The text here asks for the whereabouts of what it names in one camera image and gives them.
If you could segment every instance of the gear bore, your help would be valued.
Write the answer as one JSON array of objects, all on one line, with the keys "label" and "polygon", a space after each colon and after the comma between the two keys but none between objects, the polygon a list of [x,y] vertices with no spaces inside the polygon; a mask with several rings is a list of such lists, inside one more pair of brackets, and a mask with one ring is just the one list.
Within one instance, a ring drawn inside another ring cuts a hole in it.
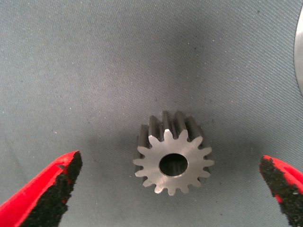
[{"label": "gear bore", "polygon": [[207,159],[212,152],[203,140],[203,132],[193,117],[184,119],[181,112],[174,118],[164,111],[162,122],[150,117],[150,124],[142,125],[138,137],[138,152],[134,159],[135,175],[145,177],[143,186],[155,186],[155,193],[168,189],[174,195],[179,188],[188,193],[189,185],[200,187],[199,178],[210,176]]}]

